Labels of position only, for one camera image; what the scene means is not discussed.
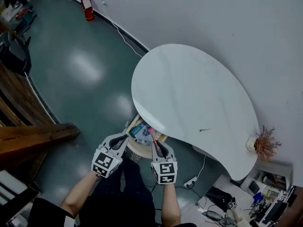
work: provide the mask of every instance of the clutter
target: clutter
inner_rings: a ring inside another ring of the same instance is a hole
[[[146,122],[138,124],[131,130],[131,136],[139,144],[150,146],[152,143],[152,135],[149,131],[150,126]]]

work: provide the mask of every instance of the dried plant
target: dried plant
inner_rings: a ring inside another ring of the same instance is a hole
[[[263,160],[267,161],[273,157],[276,153],[278,146],[282,144],[279,141],[276,141],[273,137],[275,128],[268,129],[263,126],[262,133],[257,133],[257,140],[255,142],[255,149],[257,156]]]

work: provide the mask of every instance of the potted plant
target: potted plant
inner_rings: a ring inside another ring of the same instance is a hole
[[[250,137],[248,139],[246,142],[246,148],[249,151],[255,152],[261,160],[269,160],[275,155],[278,146],[282,145],[273,137],[274,131],[275,128],[268,129],[263,126],[261,133],[257,133],[257,136]]]

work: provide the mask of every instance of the white wall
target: white wall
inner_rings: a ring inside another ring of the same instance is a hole
[[[260,126],[276,127],[277,159],[303,186],[303,0],[107,0],[110,17],[152,49],[187,44],[241,82]],[[103,13],[101,0],[95,9]]]

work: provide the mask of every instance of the power strip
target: power strip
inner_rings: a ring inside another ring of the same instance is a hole
[[[198,180],[198,178],[195,176],[192,179],[190,179],[189,181],[187,181],[186,183],[184,183],[183,185],[185,187],[189,187],[191,184],[193,184],[196,180]]]

